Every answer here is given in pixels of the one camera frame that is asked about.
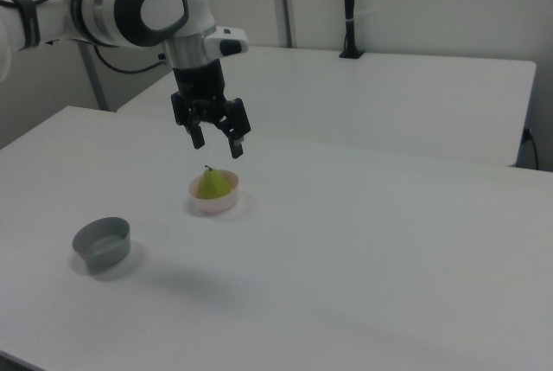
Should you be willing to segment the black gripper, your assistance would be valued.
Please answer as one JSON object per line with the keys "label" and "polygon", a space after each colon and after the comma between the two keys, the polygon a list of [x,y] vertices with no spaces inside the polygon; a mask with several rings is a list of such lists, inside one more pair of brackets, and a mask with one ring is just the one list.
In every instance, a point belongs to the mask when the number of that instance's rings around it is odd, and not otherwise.
{"label": "black gripper", "polygon": [[244,154],[242,143],[251,125],[241,98],[226,100],[219,61],[196,68],[174,68],[178,90],[171,95],[175,122],[183,126],[196,150],[205,145],[200,122],[214,123],[227,137],[233,159]]}

